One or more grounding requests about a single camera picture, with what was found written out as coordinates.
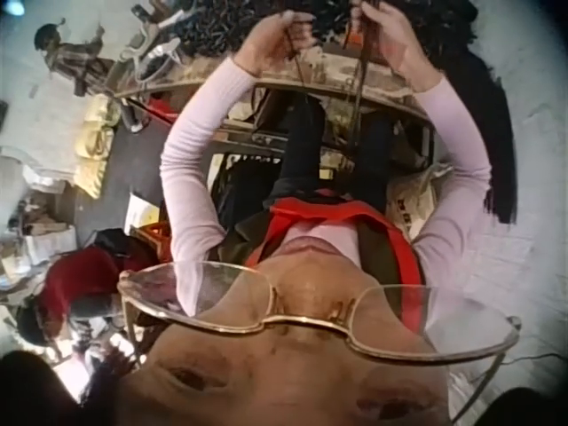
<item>gold eyeglass frame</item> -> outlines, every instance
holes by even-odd
[[[235,269],[241,269],[244,272],[255,272],[248,268],[244,268],[234,264],[223,264],[219,262],[207,262],[207,264],[213,264],[218,266],[231,266],[232,268]],[[487,359],[492,356],[495,356],[495,360],[493,361],[490,368],[487,370],[484,379],[479,384],[476,391],[473,393],[471,398],[465,404],[463,409],[452,419],[453,423],[457,422],[460,418],[463,417],[463,415],[471,408],[471,406],[473,406],[477,398],[479,398],[481,393],[485,390],[487,384],[489,384],[489,382],[494,378],[495,374],[501,367],[502,361],[505,359],[507,355],[507,351],[513,346],[515,346],[515,344],[517,344],[519,340],[519,331],[521,329],[521,321],[518,317],[507,317],[506,320],[511,325],[512,329],[511,332],[505,337],[502,343],[498,343],[476,351],[465,351],[450,355],[415,354],[415,353],[405,354],[402,352],[377,350],[375,348],[371,348],[359,342],[353,336],[352,333],[352,322],[354,318],[353,314],[356,311],[356,308],[360,303],[360,301],[363,300],[364,296],[368,292],[375,290],[375,288],[368,288],[367,290],[362,292],[361,295],[359,295],[356,299],[352,299],[347,304],[346,309],[344,309],[343,306],[339,306],[335,314],[333,315],[333,318],[314,319],[300,315],[289,315],[289,314],[278,313],[279,310],[278,293],[276,289],[269,282],[266,282],[266,285],[270,287],[271,291],[270,291],[270,299],[268,307],[266,309],[266,313],[264,314],[263,318],[258,322],[258,324],[255,324],[254,326],[229,327],[229,326],[214,325],[201,320],[195,320],[175,312],[166,312],[162,307],[156,304],[147,301],[138,300],[137,298],[128,294],[128,290],[126,288],[129,285],[126,283],[122,284],[125,281],[129,281],[129,278],[128,277],[122,278],[118,284],[118,289],[122,295],[122,308],[124,311],[127,334],[130,342],[134,347],[134,357],[139,366],[141,365],[140,363],[141,355],[137,347],[137,340],[135,336],[134,322],[133,322],[133,310],[131,309],[132,307],[135,307],[141,312],[144,312],[147,315],[150,315],[159,320],[164,320],[172,324],[178,324],[182,327],[189,327],[191,329],[195,329],[197,331],[201,331],[204,333],[209,333],[212,335],[224,335],[227,337],[239,337],[244,335],[259,334],[262,333],[268,327],[274,325],[290,325],[297,327],[324,329],[329,331],[330,333],[343,336],[347,346],[358,355],[366,359],[371,359],[373,361],[380,361],[392,365],[410,366],[410,367],[442,367],[442,366],[451,366],[454,364],[462,364],[462,363],[478,361],[481,359]],[[394,285],[391,287],[404,287],[404,286]],[[344,319],[341,318],[341,311],[344,311],[343,315]]]

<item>red shirt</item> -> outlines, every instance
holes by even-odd
[[[104,249],[91,246],[62,257],[45,277],[40,302],[53,320],[63,320],[69,305],[79,297],[117,293],[119,274],[139,271],[154,264],[138,245],[129,257],[113,257]]]

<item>person in red shirt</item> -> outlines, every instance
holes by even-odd
[[[21,337],[34,345],[48,346],[67,322],[74,331],[74,351],[84,355],[92,340],[90,320],[112,322],[122,315],[116,289],[119,274],[157,263],[155,253],[144,242],[122,230],[99,232],[91,246],[56,261],[47,272],[42,292],[18,310]]]

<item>red strap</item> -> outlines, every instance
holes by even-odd
[[[383,225],[390,245],[398,262],[400,283],[404,285],[420,285],[422,282],[418,263],[410,244],[402,232],[381,213],[362,201],[348,201],[343,204],[310,204],[296,198],[285,198],[277,201],[272,207],[272,220],[266,231],[263,243],[248,257],[246,266],[255,266],[260,262],[266,245],[283,236],[290,227],[301,220],[321,219],[337,222],[355,218],[368,218]],[[413,291],[404,288],[402,294],[402,320],[411,330],[418,331],[422,322],[422,293],[420,289]]]

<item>eyeglasses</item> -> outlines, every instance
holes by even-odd
[[[262,273],[232,264],[161,264],[123,278],[118,289],[126,313],[133,305],[157,319],[214,335],[256,335],[278,326],[317,328],[342,337],[362,357],[406,366],[496,357],[463,413],[519,339],[519,319],[462,294],[426,286],[377,285],[331,304],[316,318],[286,306]],[[131,316],[126,317],[133,339]],[[418,327],[409,329],[408,318],[419,319]]]

